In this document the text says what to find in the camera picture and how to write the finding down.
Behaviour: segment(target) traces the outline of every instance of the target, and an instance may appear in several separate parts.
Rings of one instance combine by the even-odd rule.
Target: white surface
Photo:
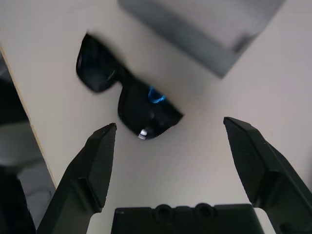
[[[88,234],[109,233],[116,207],[248,202],[223,117],[257,127],[312,186],[312,1],[290,0],[224,79],[217,79],[119,9],[115,0],[2,0],[0,42],[58,184],[93,131],[117,123],[113,173],[103,212]],[[142,141],[120,123],[119,84],[94,95],[75,63],[96,31],[142,80],[184,114]],[[266,218],[261,221],[272,233]]]

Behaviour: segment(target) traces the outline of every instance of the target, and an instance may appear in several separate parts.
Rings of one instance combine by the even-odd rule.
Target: gray object
[[[122,8],[219,77],[228,73],[283,2],[119,0]]]

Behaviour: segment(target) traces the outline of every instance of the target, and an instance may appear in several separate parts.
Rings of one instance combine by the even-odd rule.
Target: black sunglasses
[[[76,63],[81,81],[100,93],[121,82],[118,115],[140,139],[152,139],[183,117],[168,99],[152,86],[135,78],[97,39],[86,34]]]

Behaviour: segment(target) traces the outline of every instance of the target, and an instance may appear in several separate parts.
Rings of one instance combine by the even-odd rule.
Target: black object
[[[152,139],[176,125],[183,115],[153,87],[135,78],[96,38],[86,34],[78,55],[76,72],[93,92],[120,81],[120,120],[140,139]]]
[[[105,205],[113,166],[116,125],[89,137],[60,181],[38,234],[85,234],[91,216]]]
[[[312,194],[285,157],[248,123],[226,117],[235,167],[249,201],[277,234],[312,233]]]
[[[263,234],[250,204],[115,210],[112,234]]]
[[[36,228],[16,175],[0,172],[0,234],[34,234]]]
[[[250,124],[224,119],[234,163],[252,203],[195,208],[168,205],[115,210],[112,234],[263,234],[254,207],[262,208],[277,234],[312,233],[312,194],[289,162]],[[116,126],[88,139],[67,168],[39,226],[39,234],[85,234],[105,204]]]
[[[27,115],[12,82],[0,78],[0,126],[28,121]]]

